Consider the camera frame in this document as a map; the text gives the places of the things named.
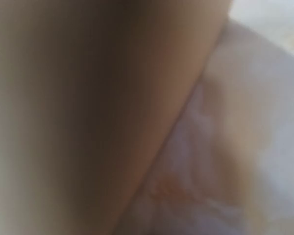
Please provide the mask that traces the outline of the brown cardboard box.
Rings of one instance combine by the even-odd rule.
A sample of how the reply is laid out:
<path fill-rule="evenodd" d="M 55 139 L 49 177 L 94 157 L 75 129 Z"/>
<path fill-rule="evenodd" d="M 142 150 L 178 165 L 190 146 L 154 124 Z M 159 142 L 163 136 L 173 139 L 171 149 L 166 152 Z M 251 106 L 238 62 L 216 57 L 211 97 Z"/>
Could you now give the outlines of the brown cardboard box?
<path fill-rule="evenodd" d="M 0 235 L 109 235 L 228 0 L 0 0 Z"/>

